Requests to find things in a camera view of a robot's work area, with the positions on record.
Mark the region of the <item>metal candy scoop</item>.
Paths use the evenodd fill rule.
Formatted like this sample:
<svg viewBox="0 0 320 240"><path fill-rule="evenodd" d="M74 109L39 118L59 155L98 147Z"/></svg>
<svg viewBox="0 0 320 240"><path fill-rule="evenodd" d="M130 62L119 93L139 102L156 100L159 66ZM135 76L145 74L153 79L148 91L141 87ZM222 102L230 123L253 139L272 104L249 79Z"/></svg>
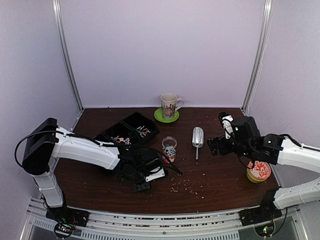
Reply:
<svg viewBox="0 0 320 240"><path fill-rule="evenodd" d="M204 130L196 126L192 131L192 145L195 147L195 160L199 159L199 148L204 144Z"/></svg>

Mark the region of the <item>black bin small lollipops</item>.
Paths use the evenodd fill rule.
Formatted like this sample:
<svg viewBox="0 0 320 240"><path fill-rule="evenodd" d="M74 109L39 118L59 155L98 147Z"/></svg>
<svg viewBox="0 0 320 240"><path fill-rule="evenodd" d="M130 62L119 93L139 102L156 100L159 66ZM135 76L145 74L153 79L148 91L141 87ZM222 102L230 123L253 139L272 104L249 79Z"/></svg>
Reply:
<svg viewBox="0 0 320 240"><path fill-rule="evenodd" d="M140 112L134 112L120 122L127 128L131 144L143 145L160 133L156 123Z"/></svg>

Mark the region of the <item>clear plastic jar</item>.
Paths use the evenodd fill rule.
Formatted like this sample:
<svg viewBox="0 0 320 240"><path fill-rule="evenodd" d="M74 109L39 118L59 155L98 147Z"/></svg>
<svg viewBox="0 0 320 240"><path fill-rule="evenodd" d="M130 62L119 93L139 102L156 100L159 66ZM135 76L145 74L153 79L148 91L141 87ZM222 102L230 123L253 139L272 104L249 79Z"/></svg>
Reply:
<svg viewBox="0 0 320 240"><path fill-rule="evenodd" d="M167 156L171 163L173 163L177 156L177 140L172 136L166 136L162 142L162 152Z"/></svg>

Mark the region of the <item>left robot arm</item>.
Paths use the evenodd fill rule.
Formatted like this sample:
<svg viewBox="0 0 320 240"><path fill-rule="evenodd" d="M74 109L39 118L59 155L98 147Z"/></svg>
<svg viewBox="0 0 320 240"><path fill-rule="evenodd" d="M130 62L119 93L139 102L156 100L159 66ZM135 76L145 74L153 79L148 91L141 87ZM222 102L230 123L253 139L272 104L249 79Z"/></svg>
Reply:
<svg viewBox="0 0 320 240"><path fill-rule="evenodd" d="M17 164L33 177L48 210L61 222L69 221L72 211L49 166L52 158L75 160L114 171L132 183L134 192L149 189L151 181L166 175L157 150L78 135L59 127L57 119L51 117L20 142L26 144L23 159Z"/></svg>

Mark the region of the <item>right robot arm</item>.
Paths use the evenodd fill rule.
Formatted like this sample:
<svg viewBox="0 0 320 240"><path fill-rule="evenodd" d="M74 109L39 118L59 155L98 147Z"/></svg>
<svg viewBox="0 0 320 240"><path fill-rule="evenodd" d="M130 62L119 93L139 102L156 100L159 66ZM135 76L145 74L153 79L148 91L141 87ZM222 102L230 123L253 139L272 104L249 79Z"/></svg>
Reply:
<svg viewBox="0 0 320 240"><path fill-rule="evenodd" d="M294 166L317 173L320 171L319 148L299 143L287 133L269 133L262 136L252 116L232 118L230 114L221 112L218 118L224 135L207 140L213 156L234 153L238 158L250 159L252 164L264 162L275 166ZM276 210L319 199L318 178L292 187L280 187L266 192L256 210L256 216L259 220L266 221Z"/></svg>

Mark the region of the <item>green saucer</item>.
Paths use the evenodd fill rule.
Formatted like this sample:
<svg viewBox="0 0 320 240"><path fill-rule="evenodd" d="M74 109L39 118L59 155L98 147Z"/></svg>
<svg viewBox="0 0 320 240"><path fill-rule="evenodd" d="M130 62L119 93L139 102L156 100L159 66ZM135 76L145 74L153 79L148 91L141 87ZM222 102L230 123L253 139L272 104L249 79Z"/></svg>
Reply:
<svg viewBox="0 0 320 240"><path fill-rule="evenodd" d="M178 111L175 112L174 114L174 117L172 119L165 119L163 117L163 112L162 112L162 109L161 108L158 108L157 110L154 111L154 114L153 114L154 118L161 122L161 123L173 123L175 121L177 121L180 117L180 113Z"/></svg>

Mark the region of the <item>ceramic mug coral pattern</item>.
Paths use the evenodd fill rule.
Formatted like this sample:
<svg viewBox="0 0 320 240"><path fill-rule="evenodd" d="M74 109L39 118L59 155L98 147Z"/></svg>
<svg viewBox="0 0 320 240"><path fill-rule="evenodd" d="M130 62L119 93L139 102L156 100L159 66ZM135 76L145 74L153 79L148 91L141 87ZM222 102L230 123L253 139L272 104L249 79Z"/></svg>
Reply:
<svg viewBox="0 0 320 240"><path fill-rule="evenodd" d="M162 116L165 120L172 120L176 111L182 108L185 101L173 93L164 93L160 96Z"/></svg>

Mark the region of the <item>aluminium front rail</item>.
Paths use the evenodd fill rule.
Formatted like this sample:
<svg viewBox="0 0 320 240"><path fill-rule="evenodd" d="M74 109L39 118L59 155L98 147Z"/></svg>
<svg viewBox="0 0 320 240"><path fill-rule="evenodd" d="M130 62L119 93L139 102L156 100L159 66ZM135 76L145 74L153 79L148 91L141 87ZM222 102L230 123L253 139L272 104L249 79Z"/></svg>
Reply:
<svg viewBox="0 0 320 240"><path fill-rule="evenodd" d="M283 223L283 216L271 221L243 225L239 212L245 208L185 214L130 214L100 210L88 212L86 226L76 226L67 240L311 240L299 207L288 209L286 220L272 237L260 237L255 230L264 224ZM57 224L46 218L42 200L31 199L18 240L59 240L54 234Z"/></svg>

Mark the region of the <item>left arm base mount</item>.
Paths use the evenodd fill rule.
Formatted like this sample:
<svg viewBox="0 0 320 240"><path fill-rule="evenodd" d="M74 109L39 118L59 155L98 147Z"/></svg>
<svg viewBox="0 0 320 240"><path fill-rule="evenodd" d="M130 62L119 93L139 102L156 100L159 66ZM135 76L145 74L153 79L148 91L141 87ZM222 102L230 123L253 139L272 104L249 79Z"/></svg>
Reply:
<svg viewBox="0 0 320 240"><path fill-rule="evenodd" d="M67 206L47 207L46 218L61 224L77 227L86 227L90 213L86 210L70 208Z"/></svg>

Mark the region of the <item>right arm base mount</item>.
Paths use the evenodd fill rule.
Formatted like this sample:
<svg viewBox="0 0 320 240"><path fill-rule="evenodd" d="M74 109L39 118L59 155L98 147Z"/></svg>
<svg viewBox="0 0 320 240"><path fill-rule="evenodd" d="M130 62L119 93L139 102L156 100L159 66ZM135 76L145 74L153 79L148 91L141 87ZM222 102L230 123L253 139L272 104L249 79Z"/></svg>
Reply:
<svg viewBox="0 0 320 240"><path fill-rule="evenodd" d="M242 226L249 226L280 218L282 211L271 206L259 206L241 210L238 214Z"/></svg>

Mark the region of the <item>right aluminium corner post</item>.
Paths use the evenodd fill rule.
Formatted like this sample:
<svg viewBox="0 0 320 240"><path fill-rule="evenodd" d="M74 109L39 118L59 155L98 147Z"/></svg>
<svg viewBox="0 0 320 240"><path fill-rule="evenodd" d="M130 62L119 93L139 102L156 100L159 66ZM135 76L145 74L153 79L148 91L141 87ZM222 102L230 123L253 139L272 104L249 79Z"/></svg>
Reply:
<svg viewBox="0 0 320 240"><path fill-rule="evenodd" d="M250 112L250 107L252 105L254 95L258 86L258 81L259 81L259 77L262 69L262 60L263 60L263 56L266 51L268 39L269 39L270 25L272 21L273 2L274 2L273 0L264 1L264 9L263 9L263 16L262 16L262 22L260 27L260 34L259 34L259 39L257 44L257 50L256 50L254 62L253 62L253 68L251 71L249 84L248 84L245 98L241 108L244 115L248 115Z"/></svg>

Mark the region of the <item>aluminium corner post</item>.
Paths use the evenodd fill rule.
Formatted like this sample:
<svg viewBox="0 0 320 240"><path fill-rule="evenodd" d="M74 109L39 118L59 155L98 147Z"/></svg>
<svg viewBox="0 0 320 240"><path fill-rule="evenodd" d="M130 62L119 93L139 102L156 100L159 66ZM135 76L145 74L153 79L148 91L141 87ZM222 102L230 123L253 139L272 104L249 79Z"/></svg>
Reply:
<svg viewBox="0 0 320 240"><path fill-rule="evenodd" d="M260 34L259 34L259 39L257 44L257 50L256 50L254 62L253 62L253 68L251 71L249 84L248 84L245 98L241 108L244 115L248 115L250 112L250 107L252 105L254 95L258 86L258 81L259 81L259 77L262 69L262 60L263 60L263 56L266 51L268 39L269 39L270 25L272 21L273 2L274 2L273 0L264 1L264 9L263 9L263 16L262 16L262 22L260 27Z"/></svg>
<svg viewBox="0 0 320 240"><path fill-rule="evenodd" d="M74 72L73 72L73 68L72 68L72 63L71 63L71 59L70 59L70 55L69 55L69 51L68 51L68 45L67 45L67 40L66 40L66 35L65 35L65 30L64 30L60 1L53 0L52 6L53 6L53 14L55 17L60 46L61 46L61 50L62 50L63 62L65 65L68 81L70 83L71 91L72 91L72 94L75 98L77 108L81 112L84 110L84 107L83 107L81 97L79 94L79 90L78 90L78 87L76 84L76 80L75 80L75 76L74 76Z"/></svg>

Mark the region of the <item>left aluminium corner post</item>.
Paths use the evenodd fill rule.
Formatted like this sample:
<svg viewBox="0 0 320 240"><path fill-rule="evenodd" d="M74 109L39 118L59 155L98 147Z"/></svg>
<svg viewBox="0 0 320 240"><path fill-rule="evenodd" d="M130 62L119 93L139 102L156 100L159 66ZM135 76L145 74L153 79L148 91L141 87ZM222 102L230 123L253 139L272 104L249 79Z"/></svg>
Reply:
<svg viewBox="0 0 320 240"><path fill-rule="evenodd" d="M69 51L68 51L68 45L67 45L67 40L66 40L66 35L65 35L65 30L64 30L60 1L53 0L52 6L53 6L53 14L55 17L60 46L61 46L61 50L62 50L63 62L65 65L68 81L70 83L71 91L72 91L72 94L75 98L77 108L81 112L84 110L84 107L83 107L81 97L79 94L79 90L78 90L78 87L76 84L76 80L75 80L75 76L74 76L74 72L73 72L73 68L72 68L72 63L71 63L71 59L70 59L70 55L69 55Z"/></svg>

